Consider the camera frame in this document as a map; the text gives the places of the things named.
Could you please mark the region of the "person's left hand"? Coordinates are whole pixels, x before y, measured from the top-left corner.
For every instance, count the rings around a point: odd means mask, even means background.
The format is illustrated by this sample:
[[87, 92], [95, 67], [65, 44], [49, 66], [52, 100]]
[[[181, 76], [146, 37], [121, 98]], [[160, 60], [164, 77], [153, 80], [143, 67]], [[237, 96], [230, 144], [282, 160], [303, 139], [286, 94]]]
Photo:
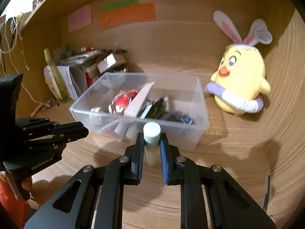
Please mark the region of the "person's left hand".
[[[1, 171], [0, 178], [1, 178], [2, 182], [7, 183], [7, 184], [9, 183], [9, 179], [8, 179], [5, 171]], [[32, 186], [33, 186], [33, 179], [32, 179], [32, 177], [29, 177], [29, 178], [27, 178], [26, 180], [24, 180], [22, 182], [22, 187], [24, 189], [26, 189], [27, 191], [29, 191], [32, 188]]]

